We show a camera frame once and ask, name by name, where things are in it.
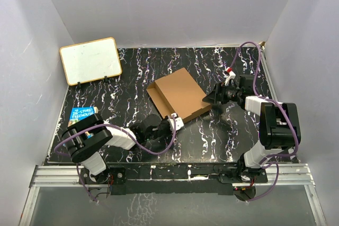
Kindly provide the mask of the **brown cardboard box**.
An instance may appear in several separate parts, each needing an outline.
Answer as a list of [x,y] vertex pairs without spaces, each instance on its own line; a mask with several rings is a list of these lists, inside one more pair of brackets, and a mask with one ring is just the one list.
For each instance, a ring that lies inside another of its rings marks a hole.
[[202,101],[205,92],[185,68],[155,80],[146,91],[162,117],[176,113],[184,123],[212,107]]

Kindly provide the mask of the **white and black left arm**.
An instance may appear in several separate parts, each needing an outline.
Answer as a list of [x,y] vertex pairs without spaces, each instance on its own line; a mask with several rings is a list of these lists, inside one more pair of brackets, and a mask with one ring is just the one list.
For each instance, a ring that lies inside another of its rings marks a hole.
[[143,121],[129,128],[111,127],[100,114],[92,114],[72,125],[62,134],[63,146],[66,147],[71,161],[88,170],[88,177],[97,184],[109,180],[109,167],[99,150],[104,146],[113,146],[124,150],[139,147],[149,154],[160,155],[146,148],[149,140],[167,139],[172,136],[169,145],[174,143],[176,132],[184,123],[176,113],[161,119],[156,114],[147,116]]

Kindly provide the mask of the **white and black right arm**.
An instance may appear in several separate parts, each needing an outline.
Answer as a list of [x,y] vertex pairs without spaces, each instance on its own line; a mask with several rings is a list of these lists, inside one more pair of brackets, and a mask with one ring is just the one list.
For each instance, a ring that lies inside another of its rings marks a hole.
[[209,104],[235,102],[244,111],[259,117],[258,142],[243,153],[236,165],[219,168],[221,176],[252,183],[264,172],[264,165],[284,151],[297,148],[301,142],[301,131],[297,106],[294,103],[273,102],[254,91],[254,77],[241,75],[239,83],[232,77],[215,84],[213,90],[203,98]]

